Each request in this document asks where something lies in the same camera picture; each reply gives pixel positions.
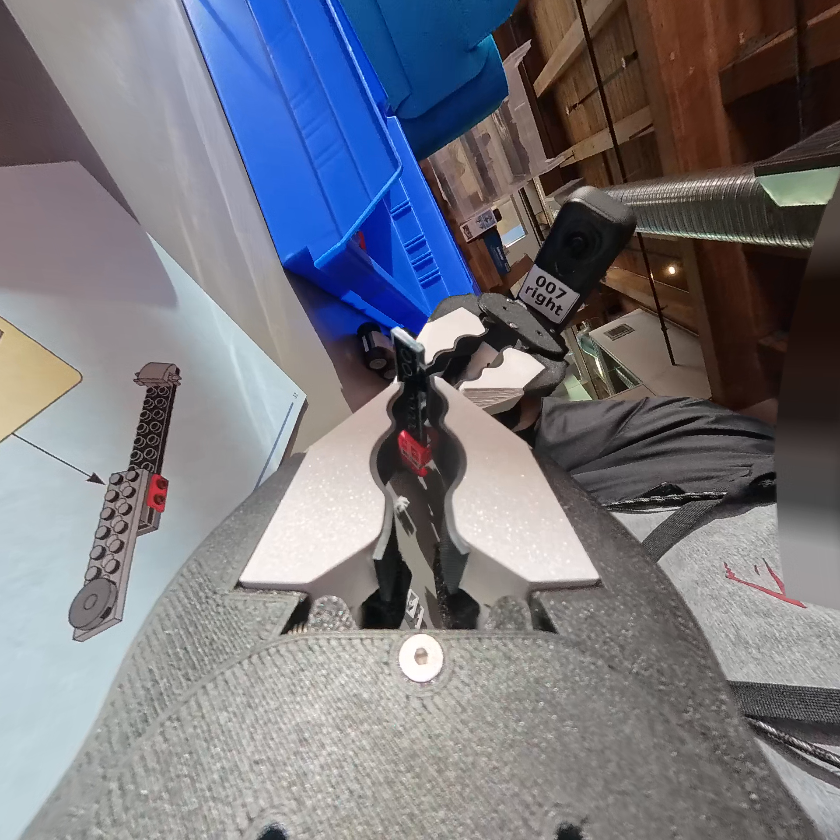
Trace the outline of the person's right forearm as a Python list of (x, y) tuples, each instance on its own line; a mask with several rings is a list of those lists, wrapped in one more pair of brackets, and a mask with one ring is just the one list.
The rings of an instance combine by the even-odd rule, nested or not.
[(688, 397), (561, 402), (546, 398), (532, 438), (601, 504), (676, 507), (689, 501), (773, 501), (774, 429)]

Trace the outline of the blue plastic bin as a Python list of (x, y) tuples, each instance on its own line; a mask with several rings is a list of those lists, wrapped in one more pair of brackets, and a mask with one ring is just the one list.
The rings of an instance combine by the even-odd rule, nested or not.
[(287, 273), (416, 332), (478, 293), (340, 2), (183, 6)]

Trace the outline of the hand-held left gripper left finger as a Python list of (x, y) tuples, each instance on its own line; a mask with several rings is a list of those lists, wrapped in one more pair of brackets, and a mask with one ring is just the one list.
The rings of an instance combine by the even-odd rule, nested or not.
[(411, 573), (378, 456), (395, 431), (388, 385), (312, 444), (239, 575), (255, 592), (339, 597), (366, 625), (402, 625)]

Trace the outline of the long black brick beam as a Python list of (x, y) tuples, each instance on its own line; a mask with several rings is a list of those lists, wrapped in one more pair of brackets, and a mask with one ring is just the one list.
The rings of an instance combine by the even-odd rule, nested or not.
[(398, 453), (407, 469), (424, 478), (438, 445), (438, 431), (430, 413), (434, 405), (429, 403), (425, 348), (402, 328), (395, 328), (391, 336), (396, 379), (402, 388), (392, 409)]

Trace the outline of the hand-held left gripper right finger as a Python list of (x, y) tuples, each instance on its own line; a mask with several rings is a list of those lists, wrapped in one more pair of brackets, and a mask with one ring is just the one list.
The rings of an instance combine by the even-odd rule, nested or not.
[(592, 588), (601, 576), (530, 447), (454, 387), (429, 389), (437, 431), (427, 511), (440, 549), (429, 550), (428, 625), (453, 625), (447, 585), (488, 610), (505, 596)]

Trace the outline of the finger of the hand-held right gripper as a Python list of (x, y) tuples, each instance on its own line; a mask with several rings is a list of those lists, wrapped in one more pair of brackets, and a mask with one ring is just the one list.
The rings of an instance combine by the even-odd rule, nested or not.
[(506, 412), (545, 370), (546, 364), (530, 353), (514, 348), (496, 351), (481, 344), (467, 363), (458, 391), (485, 412)]
[(429, 320), (417, 336), (424, 348), (426, 368), (446, 368), (455, 360), (470, 359), (482, 344), (488, 327), (466, 308)]

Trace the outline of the light blue handled case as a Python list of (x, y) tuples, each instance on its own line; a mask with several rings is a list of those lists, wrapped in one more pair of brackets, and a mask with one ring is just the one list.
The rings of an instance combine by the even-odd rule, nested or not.
[(509, 93), (494, 33), (516, 1), (342, 1), (415, 157), (489, 117)]

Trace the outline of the red black toy brick truck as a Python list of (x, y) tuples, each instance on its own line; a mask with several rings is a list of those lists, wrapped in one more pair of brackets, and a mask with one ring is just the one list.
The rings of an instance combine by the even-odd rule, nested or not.
[(364, 322), (357, 329), (365, 367), (382, 379), (396, 378), (396, 352), (389, 334), (377, 322)]

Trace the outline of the white printed box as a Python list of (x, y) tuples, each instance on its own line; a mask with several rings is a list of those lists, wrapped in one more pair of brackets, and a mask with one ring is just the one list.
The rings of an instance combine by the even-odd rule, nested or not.
[(469, 217), (459, 225), (459, 229), (466, 242), (482, 237), (486, 232), (497, 228), (501, 221), (501, 211), (490, 207), (481, 213)]

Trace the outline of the silver flexible duct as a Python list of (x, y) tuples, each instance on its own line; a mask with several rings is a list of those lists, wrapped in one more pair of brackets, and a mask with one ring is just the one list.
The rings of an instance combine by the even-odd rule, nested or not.
[(650, 237), (811, 249), (824, 206), (780, 206), (750, 166), (603, 187)]

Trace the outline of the person's grey sweatshirt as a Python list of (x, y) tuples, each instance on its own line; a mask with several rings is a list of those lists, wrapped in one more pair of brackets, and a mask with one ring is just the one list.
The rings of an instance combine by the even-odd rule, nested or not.
[[(677, 507), (612, 509), (643, 541)], [(784, 585), (775, 503), (720, 505), (658, 562), (693, 612), (730, 681), (829, 691), (838, 716), (838, 611), (794, 597)], [(838, 755), (838, 722), (768, 721)], [(757, 740), (824, 838), (839, 838), (838, 768)]]

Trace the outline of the light blue instruction booklet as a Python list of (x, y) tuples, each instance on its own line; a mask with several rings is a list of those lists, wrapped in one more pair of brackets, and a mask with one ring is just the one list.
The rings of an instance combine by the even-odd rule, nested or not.
[[(1, 831), (18, 838), (86, 737), (152, 605), (280, 464), (306, 395), (78, 162), (1, 174)], [(72, 639), (148, 363), (180, 369), (159, 529), (123, 619)]]

